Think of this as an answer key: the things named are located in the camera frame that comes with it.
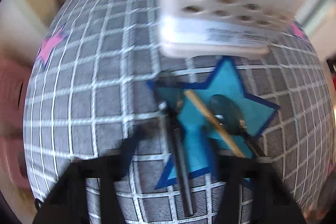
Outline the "spoon with black handle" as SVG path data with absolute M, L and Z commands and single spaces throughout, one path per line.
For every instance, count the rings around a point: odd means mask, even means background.
M 173 103 L 170 103 L 163 95 L 159 94 L 159 88 L 173 89 Z M 171 71 L 163 70 L 157 74 L 154 81 L 154 99 L 157 102 L 159 111 L 163 114 L 164 124 L 169 133 L 183 212 L 185 217 L 191 217 L 194 215 L 194 207 L 187 160 L 181 137 L 181 126 L 178 121 L 178 114 L 183 106 L 183 95 L 180 84 Z

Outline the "wooden chopstick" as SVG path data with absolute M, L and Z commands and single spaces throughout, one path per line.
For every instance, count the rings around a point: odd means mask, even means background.
M 194 93 L 191 89 L 184 92 L 185 96 L 189 101 L 198 109 L 198 111 L 212 124 L 212 126 L 217 130 L 218 134 L 221 136 L 223 141 L 228 145 L 232 152 L 241 158 L 245 158 L 244 153 L 237 146 L 235 141 L 229 135 L 229 133 L 221 126 L 218 119 L 214 114 L 207 108 L 207 106 L 202 102 L 202 100 Z

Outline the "transparent blue spoon upper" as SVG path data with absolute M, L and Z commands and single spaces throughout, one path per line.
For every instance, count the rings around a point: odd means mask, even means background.
M 228 97 L 215 94 L 209 102 L 210 111 L 230 135 L 240 136 L 254 157 L 265 157 L 255 137 L 247 132 L 245 119 L 240 107 Z

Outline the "grey checked tablecloth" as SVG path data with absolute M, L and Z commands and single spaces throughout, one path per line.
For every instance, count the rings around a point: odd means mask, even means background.
M 322 66 L 309 42 L 280 34 L 261 60 L 203 56 L 169 59 L 159 52 L 158 0 L 67 0 L 49 36 L 64 40 L 34 64 L 27 88 L 23 137 L 34 196 L 44 200 L 74 159 L 119 147 L 144 123 L 129 173 L 115 185 L 127 223 L 213 223 L 224 184 L 211 177 L 201 146 L 207 124 L 190 102 L 191 191 L 186 217 L 173 175 L 163 120 L 149 89 L 165 69 L 203 99 L 224 88 L 243 109 L 278 175 L 302 210 L 319 198 L 335 159 L 335 121 Z

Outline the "pink plastic utensil holder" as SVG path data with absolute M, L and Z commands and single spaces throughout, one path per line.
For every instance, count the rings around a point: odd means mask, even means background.
M 171 58 L 260 59 L 306 0 L 159 0 L 161 52 Z

